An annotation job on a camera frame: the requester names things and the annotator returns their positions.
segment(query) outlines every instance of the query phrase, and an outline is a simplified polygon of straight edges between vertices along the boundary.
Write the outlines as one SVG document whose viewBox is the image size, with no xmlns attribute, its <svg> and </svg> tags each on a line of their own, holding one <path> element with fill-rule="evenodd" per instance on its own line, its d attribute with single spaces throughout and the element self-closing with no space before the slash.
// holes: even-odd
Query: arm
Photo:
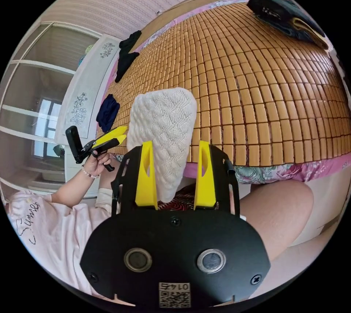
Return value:
<svg viewBox="0 0 351 313">
<path fill-rule="evenodd" d="M 103 154 L 97 158 L 91 155 L 84 164 L 84 170 L 92 176 L 99 176 L 105 168 L 104 165 L 110 163 L 111 159 L 109 153 Z M 51 202 L 65 204 L 72 208 L 80 203 L 94 180 L 94 178 L 80 170 L 71 180 L 66 182 L 51 195 Z"/>
<path fill-rule="evenodd" d="M 51 202 L 62 203 L 72 208 L 83 199 L 93 182 L 93 178 L 80 170 L 71 180 L 51 195 Z"/>
</svg>

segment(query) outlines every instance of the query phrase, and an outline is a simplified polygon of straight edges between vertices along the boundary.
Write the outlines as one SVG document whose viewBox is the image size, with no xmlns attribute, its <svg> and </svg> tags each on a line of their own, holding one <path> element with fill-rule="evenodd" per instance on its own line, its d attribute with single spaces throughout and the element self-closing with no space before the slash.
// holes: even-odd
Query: sticker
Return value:
<svg viewBox="0 0 351 313">
<path fill-rule="evenodd" d="M 160 308 L 190 308 L 190 283 L 159 283 Z"/>
</svg>

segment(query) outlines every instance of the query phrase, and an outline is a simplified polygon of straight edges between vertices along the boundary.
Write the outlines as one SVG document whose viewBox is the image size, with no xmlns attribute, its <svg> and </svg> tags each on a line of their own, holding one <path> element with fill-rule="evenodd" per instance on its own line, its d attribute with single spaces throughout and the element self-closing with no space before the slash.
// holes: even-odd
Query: bamboo mat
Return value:
<svg viewBox="0 0 351 313">
<path fill-rule="evenodd" d="M 137 95 L 172 87 L 197 101 L 188 162 L 198 161 L 200 139 L 238 166 L 351 152 L 350 111 L 328 52 L 263 24 L 244 3 L 197 14 L 145 47 L 106 93 L 121 105 L 113 128 L 128 125 Z"/>
</svg>

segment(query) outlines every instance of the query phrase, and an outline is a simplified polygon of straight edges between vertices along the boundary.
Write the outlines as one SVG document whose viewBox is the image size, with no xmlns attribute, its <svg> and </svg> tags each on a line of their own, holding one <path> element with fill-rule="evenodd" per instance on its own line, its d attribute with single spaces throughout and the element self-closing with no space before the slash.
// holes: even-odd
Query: beaded bracelet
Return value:
<svg viewBox="0 0 351 313">
<path fill-rule="evenodd" d="M 88 177 L 93 178 L 93 179 L 97 179 L 100 175 L 91 175 L 89 174 L 85 169 L 84 169 L 84 165 L 82 165 L 82 171 L 85 175 L 88 175 Z"/>
</svg>

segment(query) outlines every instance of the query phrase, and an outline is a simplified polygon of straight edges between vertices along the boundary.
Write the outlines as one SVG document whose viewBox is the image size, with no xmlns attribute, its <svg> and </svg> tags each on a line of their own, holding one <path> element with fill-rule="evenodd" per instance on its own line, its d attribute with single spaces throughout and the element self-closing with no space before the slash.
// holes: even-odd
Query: knee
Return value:
<svg viewBox="0 0 351 313">
<path fill-rule="evenodd" d="M 314 204 L 314 196 L 311 188 L 304 182 L 297 180 L 286 180 L 280 183 L 284 184 L 285 195 L 289 195 L 299 213 L 309 218 Z"/>
</svg>

